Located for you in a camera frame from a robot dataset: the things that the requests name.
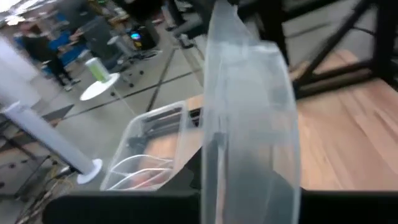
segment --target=clear plastic panel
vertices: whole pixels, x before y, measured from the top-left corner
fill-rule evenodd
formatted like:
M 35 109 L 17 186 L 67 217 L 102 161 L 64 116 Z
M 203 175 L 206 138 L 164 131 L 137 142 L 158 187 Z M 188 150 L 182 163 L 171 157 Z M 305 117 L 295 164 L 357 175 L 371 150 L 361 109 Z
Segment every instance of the clear plastic panel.
M 176 161 L 187 148 L 187 132 L 193 128 L 184 101 L 134 118 L 124 131 L 101 190 L 157 190 L 163 186 L 179 171 Z
M 202 222 L 296 223 L 297 112 L 279 49 L 218 1 L 206 50 Z

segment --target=white cylinder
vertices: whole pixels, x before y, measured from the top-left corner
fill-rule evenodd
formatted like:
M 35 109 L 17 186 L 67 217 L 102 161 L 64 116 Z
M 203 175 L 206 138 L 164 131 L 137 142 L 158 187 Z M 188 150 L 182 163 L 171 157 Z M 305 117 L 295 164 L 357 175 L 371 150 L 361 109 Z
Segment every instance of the white cylinder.
M 85 65 L 98 81 L 106 83 L 111 78 L 108 70 L 104 67 L 99 58 L 92 58 L 88 60 Z
M 134 55 L 131 48 L 124 42 L 122 37 L 120 36 L 112 37 L 112 39 L 108 41 L 108 45 L 113 45 L 113 44 L 128 57 L 132 57 Z
M 71 145 L 61 134 L 53 129 L 44 119 L 19 101 L 1 111 L 25 132 L 31 134 L 49 150 L 58 155 L 82 174 L 95 170 L 93 162 L 75 146 Z

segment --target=metal bar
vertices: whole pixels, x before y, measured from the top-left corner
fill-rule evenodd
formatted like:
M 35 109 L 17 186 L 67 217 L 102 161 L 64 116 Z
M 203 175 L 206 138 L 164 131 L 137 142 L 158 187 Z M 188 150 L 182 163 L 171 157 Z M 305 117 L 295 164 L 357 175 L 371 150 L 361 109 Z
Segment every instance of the metal bar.
M 329 70 L 326 72 L 322 72 L 322 73 L 315 73 L 313 74 L 313 77 L 311 79 L 306 80 L 305 82 L 303 82 L 303 85 L 308 85 L 308 84 L 312 84 L 312 83 L 316 83 L 322 80 L 327 80 L 330 78 L 335 78 L 338 77 L 340 75 L 344 75 L 350 72 L 356 72 L 358 70 L 364 69 L 364 68 L 370 68 L 372 64 L 371 60 L 365 60 L 362 62 L 357 62 L 351 65 L 347 65 L 344 67 L 339 67 L 333 70 Z
M 316 69 L 325 57 L 336 47 L 336 45 L 342 40 L 342 38 L 348 33 L 348 31 L 354 26 L 354 24 L 361 18 L 361 16 L 369 9 L 373 3 L 372 0 L 361 0 L 354 8 L 354 13 L 343 23 L 343 25 L 333 34 L 323 46 L 320 53 L 315 57 L 307 69 L 303 72 L 301 77 L 295 80 L 294 87 L 299 88 L 303 83 L 308 82 L 309 79 L 313 78 L 313 71 Z
M 175 123 L 174 125 L 164 126 L 162 128 L 156 129 L 155 131 L 147 133 L 145 137 L 147 139 L 156 139 L 162 136 L 179 133 L 179 132 L 180 132 L 180 123 Z
M 257 13 L 262 25 L 259 26 L 260 38 L 275 42 L 288 65 L 289 56 L 287 54 L 285 34 L 282 27 L 284 16 L 282 0 L 258 1 Z
M 153 131 L 153 130 L 158 129 L 158 128 L 162 128 L 164 126 L 168 126 L 170 124 L 175 124 L 175 123 L 178 124 L 178 123 L 180 123 L 180 121 L 181 121 L 181 114 L 180 113 L 176 114 L 176 115 L 172 115 L 172 116 L 170 116 L 168 118 L 158 119 L 157 121 L 154 121 L 152 123 L 152 127 L 151 127 L 150 131 Z
M 313 0 L 305 4 L 298 3 L 296 6 L 286 9 L 284 21 L 295 19 L 296 17 L 302 16 L 308 12 L 312 12 L 338 1 L 339 0 Z
M 21 187 L 17 190 L 17 192 L 15 193 L 16 197 L 20 197 L 21 196 L 21 192 L 23 192 L 26 188 L 27 183 L 31 180 L 31 178 L 37 173 L 37 171 L 40 169 L 40 167 L 42 167 L 43 163 L 47 160 L 50 159 L 50 156 L 42 156 L 41 158 L 44 158 L 42 160 L 39 161 L 35 161 L 36 167 L 32 170 L 32 173 L 30 176 L 28 176 L 28 178 L 24 181 L 24 183 L 21 185 Z
M 244 22 L 258 10 L 258 1 L 241 2 L 238 7 L 238 16 Z
M 389 83 L 393 80 L 391 59 L 397 28 L 397 0 L 378 0 L 376 16 L 376 36 L 373 48 L 373 67 L 375 75 Z
M 181 112 L 181 108 L 174 108 L 172 110 L 168 110 L 166 112 L 163 112 L 163 113 L 156 114 L 156 115 L 150 116 L 148 118 L 145 118 L 143 120 L 143 122 L 149 123 L 151 121 L 156 121 L 156 120 L 161 119 L 161 118 L 166 118 L 166 117 L 168 117 L 170 115 L 173 115 L 173 114 L 179 113 L 179 112 Z
M 350 78 L 349 80 L 344 80 L 344 81 L 335 82 L 335 83 L 328 83 L 325 85 L 320 85 L 320 86 L 316 86 L 313 88 L 309 88 L 307 90 L 295 90 L 295 97 L 296 97 L 296 100 L 300 100 L 302 98 L 306 98 L 309 96 L 315 96 L 317 94 L 324 93 L 327 91 L 338 90 L 340 88 L 344 88 L 347 86 L 364 83 L 364 82 L 370 81 L 373 78 L 374 78 L 374 76 L 372 74 L 360 75 L 356 78 Z
M 168 0 L 166 1 L 167 9 L 170 12 L 170 15 L 172 16 L 174 23 L 176 26 L 182 25 L 185 20 L 182 17 L 182 13 L 178 10 L 178 7 L 175 3 L 175 0 Z
M 199 116 L 200 116 L 200 111 L 201 111 L 201 108 L 197 108 L 197 109 L 194 109 L 194 110 L 190 110 L 190 111 L 189 111 L 189 116 L 190 116 L 191 118 L 199 117 Z
M 25 149 L 23 146 L 19 145 L 17 142 L 15 142 L 15 140 L 9 139 L 2 134 L 0 134 L 0 138 L 3 138 L 8 144 L 10 144 L 10 146 L 17 148 L 22 153 L 27 155 L 27 157 L 31 158 L 33 161 L 37 160 L 36 156 L 33 153 L 31 153 L 29 150 Z

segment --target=concrete floor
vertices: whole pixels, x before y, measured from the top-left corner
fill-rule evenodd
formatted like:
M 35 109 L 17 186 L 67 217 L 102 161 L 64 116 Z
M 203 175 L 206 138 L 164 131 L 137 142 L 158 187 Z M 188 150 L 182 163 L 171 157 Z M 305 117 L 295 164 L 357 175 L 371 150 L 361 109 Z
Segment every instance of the concrete floor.
M 286 22 L 284 27 L 287 37 L 317 24 L 331 22 L 330 26 L 287 39 L 291 64 L 306 60 L 317 44 L 333 33 L 339 21 L 344 20 L 356 2 L 356 0 L 341 1 Z M 358 27 L 373 29 L 373 18 L 373 12 L 369 12 L 361 19 Z M 74 105 L 56 129 L 88 157 L 104 160 L 103 170 L 107 169 L 126 125 L 137 114 L 203 93 L 202 86 L 192 73 L 181 50 L 170 43 L 170 39 L 166 38 L 169 34 L 161 27 L 159 26 L 162 53 L 151 60 L 139 62 L 131 68 L 135 73 L 138 70 L 145 72 L 134 81 L 134 88 L 129 88 L 122 81 L 116 84 L 116 89 L 124 97 L 124 102 L 115 100 L 109 93 L 103 93 L 89 101 L 80 101 L 79 96 L 94 82 L 94 78 L 90 72 L 79 66 L 75 71 L 83 71 L 74 72 L 74 76 L 80 77 L 82 82 L 69 93 L 61 91 L 51 80 L 38 78 L 33 82 L 43 96 L 42 102 L 37 106 L 40 114 Z M 201 37 L 198 41 L 200 48 L 205 51 L 204 39 Z M 338 48 L 348 49 L 360 59 L 368 58 L 371 53 L 371 41 L 370 35 L 352 31 Z M 78 186 L 74 190 L 99 190 L 103 176 L 104 173 L 92 183 Z M 21 207 L 21 202 L 3 200 L 0 203 L 1 223 L 14 223 Z

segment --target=wooden floor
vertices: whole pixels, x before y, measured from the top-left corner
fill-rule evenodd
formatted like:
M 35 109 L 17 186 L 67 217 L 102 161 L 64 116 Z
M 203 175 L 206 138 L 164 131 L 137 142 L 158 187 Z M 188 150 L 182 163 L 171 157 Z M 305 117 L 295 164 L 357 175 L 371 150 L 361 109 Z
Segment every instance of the wooden floor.
M 331 55 L 319 70 L 356 61 Z M 202 97 L 188 100 L 191 109 Z M 398 190 L 398 93 L 381 80 L 297 102 L 302 187 Z

